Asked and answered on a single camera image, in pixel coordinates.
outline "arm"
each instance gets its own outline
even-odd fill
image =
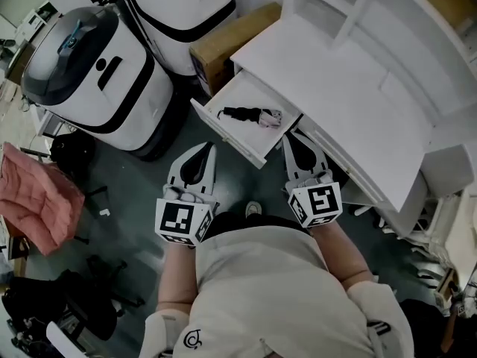
[[[329,273],[341,282],[344,290],[361,281],[373,281],[363,255],[337,222],[314,227],[311,235],[320,247]]]
[[[447,354],[454,343],[454,327],[455,320],[457,319],[458,307],[452,307],[452,312],[447,321],[446,329],[444,331],[444,337],[440,343],[440,349],[443,353]]]
[[[189,314],[197,294],[195,249],[169,244],[159,284],[157,310],[175,309]]]

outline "white desk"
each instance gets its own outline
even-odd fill
[[[255,84],[279,97],[276,101],[285,100],[287,105],[281,106],[287,112],[294,109],[304,115],[300,129],[348,173],[373,205],[401,209],[423,160],[430,126],[416,114],[412,97],[392,74],[351,40],[330,52],[326,35],[300,16],[276,22],[231,58],[256,78]],[[232,92],[241,96],[242,106],[257,107],[249,98],[250,88],[236,81],[243,73],[205,108],[195,108],[225,140],[240,143],[239,148],[231,142],[247,157],[254,147],[245,135],[240,139],[237,128],[231,131],[213,115],[218,107],[230,106]],[[267,153],[291,125],[284,124],[264,148]]]

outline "drawer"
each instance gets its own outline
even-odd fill
[[[241,70],[206,106],[194,99],[191,103],[199,117],[223,141],[231,144],[258,169],[266,164],[265,157],[300,117],[296,108],[245,70]],[[280,110],[282,124],[277,129],[261,128],[255,122],[242,122],[224,115],[218,118],[224,107]]]
[[[319,128],[310,118],[304,116],[300,120],[298,128],[309,139],[319,145],[323,149],[323,152],[333,159],[335,163],[345,171],[351,179],[353,179],[359,189],[361,189],[374,204],[382,203],[385,200],[384,196],[372,186],[369,179],[355,169],[352,163],[340,151],[338,151],[324,135],[321,134]]]

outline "black stripe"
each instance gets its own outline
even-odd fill
[[[200,23],[195,28],[191,29],[176,29],[167,26],[155,18],[149,16],[145,11],[143,11],[140,6],[137,4],[136,0],[130,0],[131,4],[134,6],[134,9],[137,13],[146,20],[149,24],[155,27],[158,31],[165,34],[167,37],[172,38],[173,40],[179,41],[180,43],[192,43],[195,40],[199,40],[205,34],[209,33],[213,28],[223,22],[236,8],[236,0],[230,0],[230,2],[220,9],[217,13],[210,16],[206,21]]]
[[[367,323],[367,326],[372,327],[378,336],[382,336],[391,331],[391,326],[383,321],[371,321]]]
[[[126,1],[129,2],[129,4],[127,4],[127,6],[129,7],[129,5],[132,4],[131,0],[126,0]],[[151,39],[148,37],[148,33],[146,32],[146,30],[142,26],[141,19],[137,16],[136,10],[135,9],[129,9],[129,11],[133,15],[133,18],[134,18],[134,21],[136,21],[136,24],[141,28],[140,31],[142,32],[142,36],[152,45]]]
[[[127,92],[127,95],[122,100],[121,104],[119,105],[119,108],[108,122],[99,126],[89,126],[70,121],[69,119],[65,119],[65,121],[71,123],[78,128],[91,131],[92,133],[97,134],[110,134],[118,130],[119,127],[126,120],[127,116],[129,116],[129,113],[133,109],[134,105],[142,94],[142,91],[151,79],[152,73],[154,71],[154,58],[147,49],[145,49],[145,52],[146,61],[144,62],[144,66],[142,67],[141,72],[134,81],[133,86],[129,89],[129,92]]]
[[[104,87],[106,86],[110,78],[113,76],[114,72],[117,70],[121,61],[122,58],[118,56],[114,56],[113,59],[110,61],[103,74],[98,79],[98,87],[100,91],[103,91]]]

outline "cable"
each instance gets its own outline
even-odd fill
[[[35,134],[33,138],[31,138],[31,141],[30,141],[30,144],[28,145],[28,148],[31,147],[31,144],[33,143],[33,141],[35,140],[35,138],[37,137],[37,135]]]
[[[28,101],[28,98],[26,95],[22,96],[22,104],[20,105],[18,110],[20,110],[23,113],[26,113],[27,111],[30,110],[30,102]]]
[[[66,124],[66,127],[68,128],[69,132],[70,133],[74,133],[78,128],[76,128],[75,126],[73,125],[70,125],[69,123],[67,122],[64,122]]]
[[[52,346],[45,341],[31,341],[29,345],[35,345],[35,344],[46,345],[47,348],[50,348]]]
[[[45,323],[45,322],[43,322],[43,321],[40,321],[40,320],[39,320],[37,317],[30,317],[28,320],[30,321],[31,319],[34,319],[34,320],[36,320],[36,321],[37,321],[37,322],[39,322],[40,324],[44,324],[44,325],[46,325],[46,323]]]

